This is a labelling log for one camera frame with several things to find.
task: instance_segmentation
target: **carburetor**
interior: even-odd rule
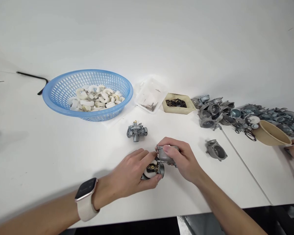
[[[147,136],[147,134],[147,127],[143,127],[141,123],[137,125],[136,120],[133,122],[133,125],[129,126],[127,129],[127,137],[131,138],[133,136],[134,142],[138,142],[140,136]]]
[[[162,178],[164,177],[164,165],[160,163],[159,158],[155,158],[144,170],[143,175],[141,176],[142,180],[149,180],[154,177],[156,174],[161,174]]]
[[[166,163],[168,165],[173,165],[176,167],[175,161],[170,158],[164,151],[163,146],[156,146],[156,152],[158,153],[158,157],[156,157],[145,169],[143,175],[141,176],[142,180],[149,180],[154,177],[156,174],[161,174],[164,177],[164,165]]]
[[[218,159],[219,161],[222,161],[227,158],[227,154],[225,153],[224,149],[219,145],[217,140],[210,140],[206,144],[207,151],[206,153],[209,153],[209,155],[213,158]]]

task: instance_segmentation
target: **smartwatch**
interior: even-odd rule
[[[92,178],[82,183],[75,196],[78,216],[84,222],[95,217],[100,211],[100,209],[96,211],[91,203],[91,196],[95,192],[97,182],[97,178]]]

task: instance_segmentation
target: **watch face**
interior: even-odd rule
[[[97,181],[96,178],[92,178],[92,179],[82,183],[76,193],[75,200],[81,199],[81,197],[91,193],[95,187],[96,181]]]

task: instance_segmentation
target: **white table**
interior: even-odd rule
[[[294,159],[284,151],[284,146],[253,142],[231,126],[222,127],[270,203],[294,204]]]
[[[202,168],[241,208],[269,205],[222,132],[200,128],[196,112],[167,114],[161,108],[150,115],[135,107],[107,128],[49,109],[36,94],[44,81],[5,72],[0,81],[0,222],[107,174],[138,148],[152,151],[165,136],[190,143]],[[138,143],[126,137],[134,120],[149,131]],[[205,153],[205,142],[212,139],[228,154],[225,161]],[[73,227],[210,211],[199,190],[166,165],[156,189],[119,199]]]

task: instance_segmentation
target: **black cable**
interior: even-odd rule
[[[169,107],[182,107],[187,108],[186,103],[180,99],[166,100],[167,106]]]
[[[46,85],[47,85],[47,83],[49,82],[47,79],[45,79],[45,78],[43,78],[43,77],[37,77],[37,76],[30,75],[30,74],[27,74],[27,73],[22,73],[22,72],[16,72],[16,73],[18,73],[18,74],[22,74],[22,75],[25,75],[25,76],[28,76],[28,77],[34,77],[34,78],[39,78],[39,79],[45,80],[45,81],[46,81]],[[40,92],[38,92],[37,95],[41,95],[41,94],[42,94],[42,91],[43,91],[43,89],[42,89]]]
[[[244,133],[250,140],[257,141],[255,135],[250,130],[244,130]]]

